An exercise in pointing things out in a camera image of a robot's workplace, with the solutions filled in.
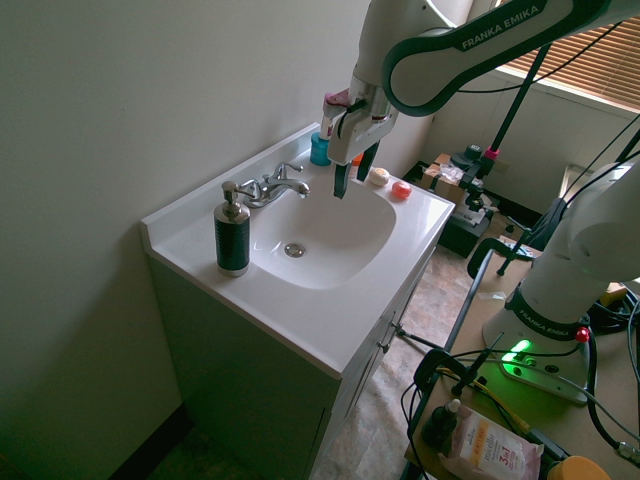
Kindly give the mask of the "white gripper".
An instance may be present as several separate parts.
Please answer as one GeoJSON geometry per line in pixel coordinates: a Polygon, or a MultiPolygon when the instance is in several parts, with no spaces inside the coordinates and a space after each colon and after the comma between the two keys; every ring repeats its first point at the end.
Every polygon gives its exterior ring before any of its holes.
{"type": "Polygon", "coordinates": [[[391,132],[398,117],[395,107],[382,120],[375,120],[365,109],[347,113],[333,129],[328,158],[335,163],[333,195],[342,199],[347,191],[350,163],[363,153],[356,178],[364,182],[377,154],[380,141],[391,132]]]}

